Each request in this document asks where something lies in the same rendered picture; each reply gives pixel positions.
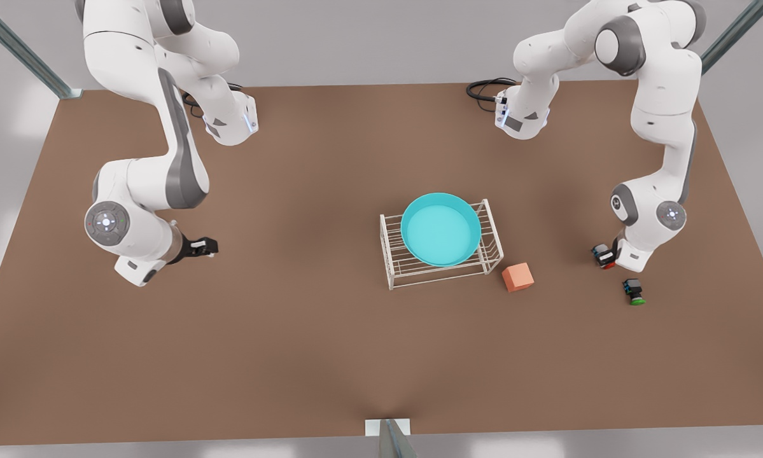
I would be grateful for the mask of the silver frame post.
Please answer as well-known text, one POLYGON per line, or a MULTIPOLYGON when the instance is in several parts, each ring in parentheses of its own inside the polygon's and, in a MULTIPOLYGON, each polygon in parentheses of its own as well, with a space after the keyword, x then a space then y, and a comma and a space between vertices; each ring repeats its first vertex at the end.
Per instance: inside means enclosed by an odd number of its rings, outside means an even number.
POLYGON ((410 419, 365 420, 365 435, 379 439, 379 458, 418 458, 410 445, 410 433, 410 419))
POLYGON ((2 21, 2 18, 0 18, 0 44, 59 99, 66 101, 81 98, 83 90, 70 87, 2 21))
POLYGON ((702 75, 706 74, 722 56, 744 37, 760 18, 763 17, 763 0, 751 0, 750 4, 735 18, 701 55, 702 75))

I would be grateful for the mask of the orange cube block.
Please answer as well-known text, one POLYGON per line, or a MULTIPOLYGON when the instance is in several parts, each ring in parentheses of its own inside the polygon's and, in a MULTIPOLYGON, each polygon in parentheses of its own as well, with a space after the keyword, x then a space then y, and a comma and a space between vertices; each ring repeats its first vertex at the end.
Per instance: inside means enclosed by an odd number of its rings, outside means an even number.
POLYGON ((535 283, 529 264, 520 263, 506 267, 501 273, 509 293, 527 289, 535 283))

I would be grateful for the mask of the teal round plate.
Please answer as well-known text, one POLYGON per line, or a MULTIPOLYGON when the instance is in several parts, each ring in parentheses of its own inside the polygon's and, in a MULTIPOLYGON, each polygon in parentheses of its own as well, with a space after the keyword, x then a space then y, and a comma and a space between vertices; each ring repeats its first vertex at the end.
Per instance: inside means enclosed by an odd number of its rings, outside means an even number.
POLYGON ((481 240, 481 222, 469 203, 456 195, 421 195, 402 214, 405 247, 423 263, 451 267, 466 261, 481 240))

